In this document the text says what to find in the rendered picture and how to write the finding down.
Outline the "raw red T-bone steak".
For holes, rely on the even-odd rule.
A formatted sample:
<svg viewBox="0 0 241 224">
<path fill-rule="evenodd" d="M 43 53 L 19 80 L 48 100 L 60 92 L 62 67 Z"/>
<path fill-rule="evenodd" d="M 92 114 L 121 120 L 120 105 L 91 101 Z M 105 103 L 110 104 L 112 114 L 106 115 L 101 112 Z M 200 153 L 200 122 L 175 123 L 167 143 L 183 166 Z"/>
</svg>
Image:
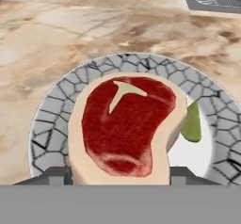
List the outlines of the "raw red T-bone steak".
<svg viewBox="0 0 241 224">
<path fill-rule="evenodd" d="M 168 151 L 186 113 L 184 93 L 156 75 L 116 72 L 91 82 L 68 125 L 73 182 L 168 184 Z"/>
</svg>

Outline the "grey crackle-pattern plate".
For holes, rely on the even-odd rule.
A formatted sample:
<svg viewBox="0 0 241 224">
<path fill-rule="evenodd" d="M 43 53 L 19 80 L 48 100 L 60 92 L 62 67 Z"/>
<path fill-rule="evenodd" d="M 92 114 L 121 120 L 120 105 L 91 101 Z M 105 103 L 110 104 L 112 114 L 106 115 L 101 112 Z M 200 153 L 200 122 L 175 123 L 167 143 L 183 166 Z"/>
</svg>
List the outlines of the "grey crackle-pattern plate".
<svg viewBox="0 0 241 224">
<path fill-rule="evenodd" d="M 67 127 L 78 93 L 92 80 L 112 72 L 146 72 L 167 78 L 199 103 L 201 141 L 179 137 L 169 152 L 173 166 L 228 186 L 241 187 L 241 106 L 214 80 L 184 62 L 141 53 L 95 58 L 76 67 L 53 85 L 43 98 L 29 136 L 32 176 L 51 166 L 68 164 Z"/>
</svg>

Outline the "green lemon wedge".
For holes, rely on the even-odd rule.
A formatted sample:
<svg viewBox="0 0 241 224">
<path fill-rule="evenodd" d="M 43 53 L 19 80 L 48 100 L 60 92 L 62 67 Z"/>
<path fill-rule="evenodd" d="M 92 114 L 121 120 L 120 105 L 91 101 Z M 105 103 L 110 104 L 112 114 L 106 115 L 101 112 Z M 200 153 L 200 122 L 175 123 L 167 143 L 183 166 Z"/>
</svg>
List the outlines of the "green lemon wedge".
<svg viewBox="0 0 241 224">
<path fill-rule="evenodd" d="M 193 102 L 187 108 L 187 115 L 181 134 L 190 142 L 197 143 L 201 140 L 201 119 L 197 102 Z"/>
</svg>

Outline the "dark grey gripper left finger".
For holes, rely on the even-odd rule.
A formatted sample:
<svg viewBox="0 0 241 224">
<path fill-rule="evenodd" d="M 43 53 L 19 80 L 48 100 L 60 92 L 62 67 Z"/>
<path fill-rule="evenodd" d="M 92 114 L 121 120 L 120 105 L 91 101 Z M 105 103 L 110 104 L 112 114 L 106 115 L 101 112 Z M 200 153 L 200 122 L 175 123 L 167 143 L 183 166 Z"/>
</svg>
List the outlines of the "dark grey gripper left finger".
<svg viewBox="0 0 241 224">
<path fill-rule="evenodd" d="M 70 167 L 50 167 L 40 176 L 18 183 L 18 185 L 72 185 L 72 170 Z"/>
</svg>

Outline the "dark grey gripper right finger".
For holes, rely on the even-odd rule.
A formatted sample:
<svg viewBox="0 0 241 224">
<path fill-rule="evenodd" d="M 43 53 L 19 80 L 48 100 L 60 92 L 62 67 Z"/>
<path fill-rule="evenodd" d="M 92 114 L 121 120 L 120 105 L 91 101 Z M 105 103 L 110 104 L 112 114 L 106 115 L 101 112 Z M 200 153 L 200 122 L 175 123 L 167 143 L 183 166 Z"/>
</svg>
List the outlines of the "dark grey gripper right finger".
<svg viewBox="0 0 241 224">
<path fill-rule="evenodd" d="M 171 185 L 217 185 L 217 183 L 196 176 L 187 167 L 170 168 Z"/>
</svg>

